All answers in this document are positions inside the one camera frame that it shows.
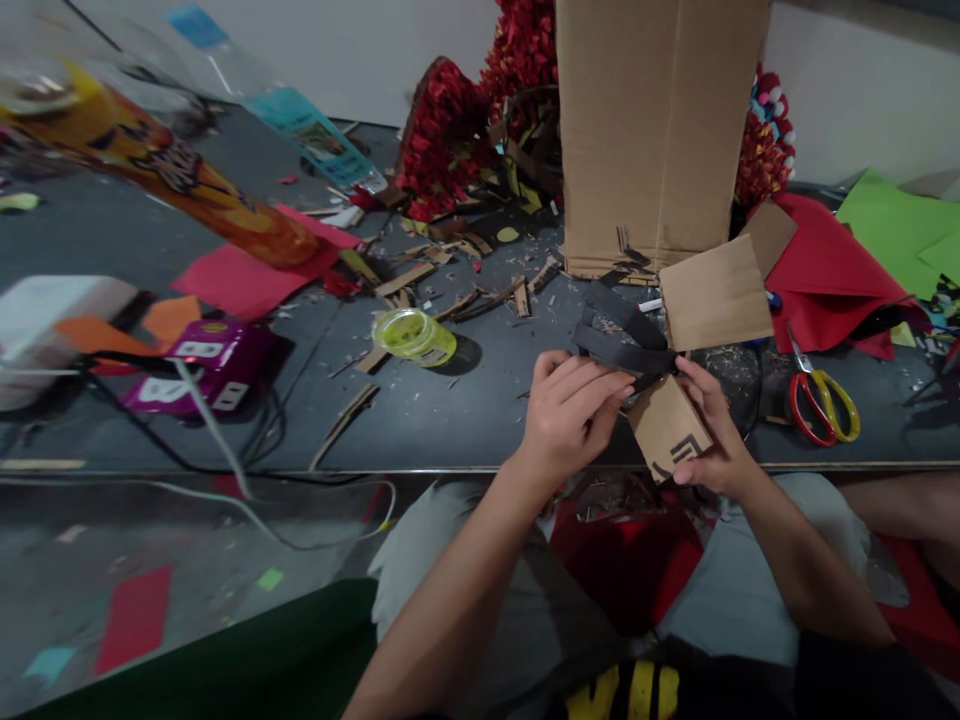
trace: red-handled scissors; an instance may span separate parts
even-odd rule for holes
[[[832,447],[840,442],[853,442],[860,436],[860,413],[857,412],[857,406],[847,395],[846,391],[840,387],[836,380],[827,375],[823,370],[814,370],[810,358],[805,353],[800,352],[800,346],[793,337],[790,326],[787,326],[787,333],[790,335],[790,344],[793,345],[793,354],[797,360],[797,366],[800,372],[790,380],[790,411],[793,413],[793,420],[802,432],[811,442],[820,447]],[[820,402],[813,395],[810,389],[810,378],[817,386],[817,392],[820,395]],[[800,414],[800,392],[807,398],[807,402],[813,409],[817,421],[824,430],[826,437],[816,435],[813,430],[807,427]],[[846,408],[847,415],[850,418],[850,431],[844,432],[837,421],[837,411],[833,404],[833,394],[840,399]]]

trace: gray floor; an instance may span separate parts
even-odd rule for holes
[[[396,478],[399,516],[433,476]],[[212,490],[212,480],[178,480]],[[363,523],[376,487],[325,489],[260,481],[257,512],[299,545],[336,542],[377,528],[389,493]],[[58,537],[83,525],[72,542]],[[113,588],[173,564],[164,642],[169,651],[345,577],[362,577],[383,535],[314,552],[290,550],[238,509],[142,486],[0,486],[0,717],[95,679]],[[267,591],[257,581],[283,573]],[[25,676],[47,648],[75,651],[50,682]]]

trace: orange bottle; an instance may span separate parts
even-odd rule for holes
[[[0,123],[97,172],[126,178],[267,265],[316,254],[302,225],[244,194],[142,108],[70,63],[0,73]]]

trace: bottle label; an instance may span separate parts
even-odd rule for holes
[[[277,88],[250,98],[245,107],[295,144],[340,187],[352,188],[374,170],[353,143],[294,88]]]

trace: black table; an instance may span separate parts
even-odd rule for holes
[[[207,159],[249,192],[268,201],[302,208],[328,204],[320,180],[303,176],[293,186],[277,179],[295,172],[297,155],[252,117],[234,111],[221,118],[222,134],[197,142]],[[395,161],[396,131],[363,126],[355,135],[372,149],[380,167]],[[40,273],[103,274],[118,277],[161,298],[175,295],[169,284],[219,238],[180,213],[149,200],[139,189],[89,173],[44,181],[33,188],[45,205],[32,213],[0,218],[10,241],[0,247],[0,288],[20,277]],[[422,280],[422,301],[430,291],[431,314],[453,303],[476,283],[499,291],[511,278],[532,277],[548,253],[560,257],[562,217],[549,210],[530,218],[508,209],[474,221],[474,229],[492,238],[505,225],[522,232],[520,240],[496,247],[479,273],[458,258]],[[409,237],[399,219],[386,212],[368,213],[353,232],[361,237],[383,230],[371,263],[381,271],[391,256],[422,244]],[[403,269],[392,271],[393,274]],[[391,274],[383,271],[385,277]],[[367,383],[380,391],[372,407],[360,414],[337,440],[318,470],[323,473],[486,471],[496,468],[519,444],[536,356],[543,350],[573,350],[570,335],[580,314],[586,283],[560,276],[532,298],[533,317],[519,319],[500,307],[453,326],[481,349],[479,365],[454,378],[389,359],[372,378],[354,369],[328,375],[348,355],[370,348],[372,313],[379,299],[339,302],[322,295],[315,304],[298,304],[290,319],[277,319],[274,330],[293,343],[293,351],[274,383],[273,402],[262,402],[239,422],[225,424],[232,446],[252,468],[305,472],[340,411]],[[638,298],[655,296],[651,288],[623,290]],[[763,356],[764,391],[757,405],[757,365],[753,352],[739,346],[698,353],[695,359],[718,374],[732,398],[733,411],[746,429],[758,414],[782,415],[782,388],[794,372],[792,358]],[[814,447],[790,428],[756,423],[748,444],[771,469],[934,469],[960,466],[957,425],[960,404],[932,390],[925,401],[904,407],[918,383],[935,375],[920,350],[898,347],[896,362],[881,363],[857,351],[815,355],[857,403],[863,418],[860,439],[829,449]],[[124,381],[111,380],[122,390]],[[156,449],[122,415],[93,394],[61,383],[41,410],[0,416],[0,462],[73,461],[71,472],[83,474],[169,475],[177,466]],[[225,463],[203,428],[186,427],[169,417],[155,417],[151,427],[194,464],[222,468]],[[625,422],[618,424],[610,448],[598,463],[644,468],[643,458]],[[9,466],[0,470],[10,473]]]

